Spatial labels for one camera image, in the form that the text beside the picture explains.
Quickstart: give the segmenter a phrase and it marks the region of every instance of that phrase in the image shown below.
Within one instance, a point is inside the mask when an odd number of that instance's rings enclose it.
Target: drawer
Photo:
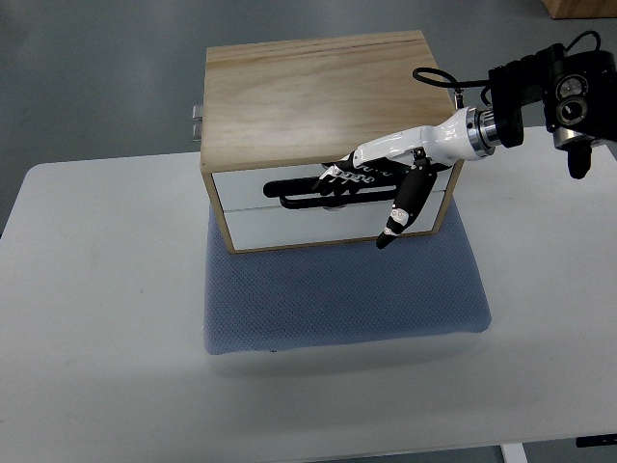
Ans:
[[[405,230],[433,229],[444,193],[433,192],[416,221]],[[350,204],[336,210],[321,207],[290,210],[281,206],[225,212],[236,251],[376,237],[389,217],[391,201]]]
[[[271,169],[219,172],[212,174],[212,177],[223,210],[231,211],[281,205],[278,198],[267,198],[264,196],[263,185],[275,180],[319,177],[323,173],[324,168],[320,164],[311,164]],[[451,169],[439,172],[433,191],[444,191],[451,174]]]

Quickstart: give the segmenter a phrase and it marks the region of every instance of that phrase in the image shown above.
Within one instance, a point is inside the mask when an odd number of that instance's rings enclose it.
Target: white table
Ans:
[[[541,128],[455,191],[487,332],[209,357],[196,153],[41,165],[0,239],[0,459],[284,461],[617,430],[617,163]]]

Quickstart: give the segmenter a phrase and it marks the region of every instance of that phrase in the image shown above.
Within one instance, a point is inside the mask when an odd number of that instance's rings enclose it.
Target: metal hinge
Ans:
[[[201,126],[203,125],[203,105],[193,106],[193,141],[201,141]]]

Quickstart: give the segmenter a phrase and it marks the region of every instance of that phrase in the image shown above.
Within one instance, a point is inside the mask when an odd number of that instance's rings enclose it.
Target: cardboard box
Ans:
[[[553,19],[617,17],[615,0],[542,0]]]

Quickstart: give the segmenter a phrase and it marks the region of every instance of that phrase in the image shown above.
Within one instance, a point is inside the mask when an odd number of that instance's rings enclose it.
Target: wooden top panel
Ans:
[[[445,89],[414,80],[435,61],[419,31],[208,48],[201,169],[338,160],[397,130],[442,123]]]

